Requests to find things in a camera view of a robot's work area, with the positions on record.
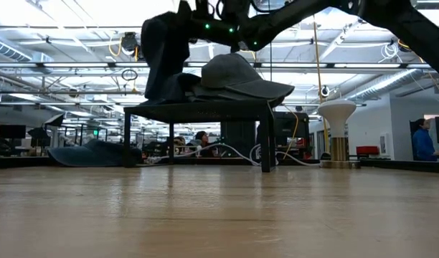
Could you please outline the black cabinet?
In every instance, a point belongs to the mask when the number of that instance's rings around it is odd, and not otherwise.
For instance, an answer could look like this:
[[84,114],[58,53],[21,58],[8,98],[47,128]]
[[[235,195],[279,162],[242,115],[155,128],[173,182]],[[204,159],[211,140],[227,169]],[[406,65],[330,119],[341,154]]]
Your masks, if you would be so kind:
[[227,121],[221,122],[220,126],[223,142],[248,157],[256,144],[256,122]]

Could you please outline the silver ventilation duct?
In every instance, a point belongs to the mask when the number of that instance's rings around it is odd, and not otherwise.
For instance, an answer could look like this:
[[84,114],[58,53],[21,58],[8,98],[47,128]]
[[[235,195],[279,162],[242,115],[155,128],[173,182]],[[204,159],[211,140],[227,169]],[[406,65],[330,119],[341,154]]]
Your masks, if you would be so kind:
[[424,75],[421,69],[403,70],[394,74],[378,77],[344,96],[345,100],[366,101],[403,85],[409,84]]
[[15,62],[30,62],[32,58],[0,40],[0,54]]

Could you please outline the white mushroom-shaped hat stand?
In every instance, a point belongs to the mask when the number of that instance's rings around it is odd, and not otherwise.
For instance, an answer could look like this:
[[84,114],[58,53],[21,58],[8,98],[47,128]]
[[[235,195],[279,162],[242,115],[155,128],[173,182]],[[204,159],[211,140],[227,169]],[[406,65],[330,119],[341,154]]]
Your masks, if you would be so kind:
[[321,168],[358,169],[359,161],[349,160],[345,125],[357,106],[351,100],[330,100],[319,105],[318,113],[327,120],[331,133],[330,159],[321,160]]

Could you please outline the black tilted monitor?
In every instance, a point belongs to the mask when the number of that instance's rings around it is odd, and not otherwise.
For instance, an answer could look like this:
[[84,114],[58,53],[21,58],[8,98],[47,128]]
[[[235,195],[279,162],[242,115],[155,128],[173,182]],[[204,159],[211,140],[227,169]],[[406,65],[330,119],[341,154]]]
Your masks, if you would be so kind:
[[64,118],[65,118],[64,113],[55,115],[55,116],[51,117],[50,119],[46,120],[44,122],[44,125],[53,126],[53,127],[60,127],[63,123]]

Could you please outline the black box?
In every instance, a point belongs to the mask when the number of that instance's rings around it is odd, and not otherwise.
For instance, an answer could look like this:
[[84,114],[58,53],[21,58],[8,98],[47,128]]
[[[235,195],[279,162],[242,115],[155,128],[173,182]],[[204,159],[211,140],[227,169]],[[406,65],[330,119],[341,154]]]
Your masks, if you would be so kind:
[[278,137],[307,138],[309,116],[306,113],[274,112],[274,133]]

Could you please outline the red box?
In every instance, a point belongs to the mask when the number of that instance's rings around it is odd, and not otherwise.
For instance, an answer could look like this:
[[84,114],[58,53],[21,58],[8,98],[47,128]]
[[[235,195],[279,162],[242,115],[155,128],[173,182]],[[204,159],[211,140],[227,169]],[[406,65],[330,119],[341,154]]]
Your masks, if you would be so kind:
[[365,145],[356,147],[357,155],[379,155],[377,146]]

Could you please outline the black aluminium table frame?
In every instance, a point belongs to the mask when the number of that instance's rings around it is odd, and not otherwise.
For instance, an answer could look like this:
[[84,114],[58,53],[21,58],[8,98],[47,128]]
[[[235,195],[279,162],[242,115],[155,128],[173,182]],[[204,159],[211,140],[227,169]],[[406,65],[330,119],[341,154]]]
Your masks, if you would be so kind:
[[[205,166],[251,166],[251,162],[243,158],[175,158],[172,165],[205,165]],[[363,167],[386,168],[405,171],[439,173],[439,162],[430,161],[391,161],[385,159],[360,159]],[[113,165],[63,164],[48,156],[44,157],[0,157],[0,168],[23,168],[38,166],[81,167],[113,167]]]

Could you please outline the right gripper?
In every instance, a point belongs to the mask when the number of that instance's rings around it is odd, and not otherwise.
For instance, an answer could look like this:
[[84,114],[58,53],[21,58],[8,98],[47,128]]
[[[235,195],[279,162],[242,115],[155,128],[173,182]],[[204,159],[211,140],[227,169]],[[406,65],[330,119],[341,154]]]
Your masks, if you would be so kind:
[[180,0],[176,13],[177,31],[188,43],[199,39],[227,45],[231,50],[259,50],[263,43],[254,34],[249,17],[255,0],[195,0],[192,11],[186,0]]

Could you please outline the black perforated metal rack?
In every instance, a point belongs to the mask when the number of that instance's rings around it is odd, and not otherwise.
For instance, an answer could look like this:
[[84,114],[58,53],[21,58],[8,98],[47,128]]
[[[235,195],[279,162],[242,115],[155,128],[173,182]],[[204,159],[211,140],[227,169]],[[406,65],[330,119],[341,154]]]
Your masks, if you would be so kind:
[[174,126],[180,123],[212,123],[227,121],[258,121],[260,123],[261,171],[269,173],[276,167],[274,117],[267,100],[223,102],[187,102],[168,105],[139,105],[124,109],[123,166],[136,165],[131,157],[131,116],[148,118],[169,125],[169,144],[173,144]]

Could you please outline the long ceiling light bar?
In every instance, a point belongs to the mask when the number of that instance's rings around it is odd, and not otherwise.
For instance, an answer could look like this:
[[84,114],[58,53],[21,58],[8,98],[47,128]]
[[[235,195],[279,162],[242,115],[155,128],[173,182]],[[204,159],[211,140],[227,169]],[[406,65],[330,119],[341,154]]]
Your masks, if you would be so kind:
[[[251,62],[254,68],[431,69],[427,63]],[[146,62],[0,62],[0,68],[148,68]]]

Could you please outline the person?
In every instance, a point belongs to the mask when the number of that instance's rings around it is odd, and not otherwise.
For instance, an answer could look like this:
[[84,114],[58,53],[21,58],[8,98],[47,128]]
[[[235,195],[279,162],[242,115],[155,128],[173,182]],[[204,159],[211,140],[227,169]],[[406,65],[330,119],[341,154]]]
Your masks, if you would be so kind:
[[214,148],[211,147],[211,143],[209,142],[208,134],[205,131],[199,131],[194,136],[194,140],[189,142],[192,145],[191,150],[195,151],[194,154],[199,158],[213,158],[214,157]]
[[176,136],[174,137],[174,153],[176,155],[185,154],[187,149],[187,143],[184,137]]
[[429,130],[429,120],[421,118],[414,122],[412,144],[415,158],[419,161],[437,161],[439,157],[439,150],[434,148]]

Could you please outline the grey baseball cap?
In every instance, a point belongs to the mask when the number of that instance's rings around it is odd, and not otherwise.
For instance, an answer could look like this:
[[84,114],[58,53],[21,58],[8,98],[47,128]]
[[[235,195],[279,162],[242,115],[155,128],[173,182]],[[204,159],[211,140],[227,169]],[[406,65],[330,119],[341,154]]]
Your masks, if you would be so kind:
[[272,108],[280,105],[284,101],[284,97],[265,98],[255,97],[228,90],[211,90],[200,86],[193,86],[185,92],[185,97],[190,101],[213,102],[213,101],[242,101],[242,100],[267,100]]
[[287,97],[294,86],[264,80],[240,54],[220,54],[211,59],[201,71],[200,87],[228,90],[255,97]]

